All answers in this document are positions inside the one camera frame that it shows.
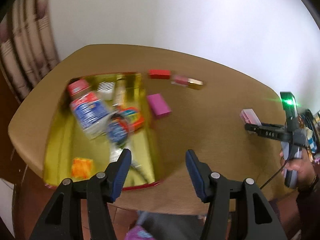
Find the can label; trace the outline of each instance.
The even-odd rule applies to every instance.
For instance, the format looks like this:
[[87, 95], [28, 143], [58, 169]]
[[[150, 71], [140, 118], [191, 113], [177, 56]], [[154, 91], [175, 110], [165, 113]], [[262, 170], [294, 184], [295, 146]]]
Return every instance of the can label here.
[[121, 147], [127, 140], [128, 137], [128, 124], [125, 120], [116, 118], [108, 124], [108, 136], [109, 139], [116, 143], [117, 146]]
[[110, 113], [93, 92], [72, 101], [71, 110], [75, 113], [83, 129], [90, 127]]

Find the blue gripper pad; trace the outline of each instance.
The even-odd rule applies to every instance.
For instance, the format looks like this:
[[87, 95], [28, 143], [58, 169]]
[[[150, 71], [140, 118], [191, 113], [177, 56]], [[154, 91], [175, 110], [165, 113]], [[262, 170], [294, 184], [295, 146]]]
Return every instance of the blue gripper pad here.
[[211, 197], [209, 179], [211, 169], [206, 163], [201, 163], [198, 160], [193, 150], [187, 150], [186, 152], [186, 166], [197, 197], [200, 198], [203, 203], [207, 203], [209, 197]]
[[116, 171], [112, 183], [112, 192], [110, 194], [110, 199], [112, 201], [115, 201], [121, 194], [124, 181], [128, 175], [128, 171], [131, 165], [131, 151], [128, 149], [123, 149], [120, 157], [116, 161], [116, 164], [119, 165], [119, 168]]

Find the green light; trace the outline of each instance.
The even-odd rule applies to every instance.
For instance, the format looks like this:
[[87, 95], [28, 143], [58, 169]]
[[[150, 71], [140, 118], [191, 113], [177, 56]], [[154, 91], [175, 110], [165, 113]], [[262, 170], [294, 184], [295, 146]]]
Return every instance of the green light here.
[[294, 105], [294, 102], [291, 99], [284, 100], [284, 102], [291, 106]]

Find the snack package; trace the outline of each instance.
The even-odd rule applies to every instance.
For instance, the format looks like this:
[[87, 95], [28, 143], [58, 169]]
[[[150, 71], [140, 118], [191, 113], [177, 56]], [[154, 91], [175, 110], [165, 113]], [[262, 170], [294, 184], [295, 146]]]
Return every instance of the snack package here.
[[153, 236], [148, 233], [142, 226], [135, 226], [134, 228], [130, 229], [127, 233], [124, 240], [155, 240]]
[[144, 118], [137, 108], [132, 106], [123, 109], [121, 113], [128, 119], [135, 131], [143, 126]]
[[73, 100], [70, 108], [89, 138], [95, 138], [105, 132], [110, 111], [93, 91]]
[[71, 176], [76, 179], [90, 179], [93, 176], [93, 160], [74, 158], [71, 167]]

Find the black cable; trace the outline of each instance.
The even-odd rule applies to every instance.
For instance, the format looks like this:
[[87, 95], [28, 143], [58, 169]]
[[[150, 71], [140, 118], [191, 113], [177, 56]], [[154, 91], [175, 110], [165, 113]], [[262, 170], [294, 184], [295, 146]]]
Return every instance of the black cable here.
[[270, 181], [272, 181], [273, 178], [274, 178], [276, 175], [278, 175], [278, 173], [279, 173], [280, 171], [282, 171], [282, 169], [284, 168], [284, 166], [287, 164], [288, 160], [289, 160], [289, 158], [288, 158], [287, 160], [285, 160], [285, 162], [284, 162], [284, 164], [281, 166], [281, 168], [280, 168], [275, 174], [273, 174], [273, 176], [272, 176], [270, 179], [268, 179], [268, 180], [260, 187], [260, 189], [263, 189], [263, 188], [265, 187], [265, 185], [267, 185]]

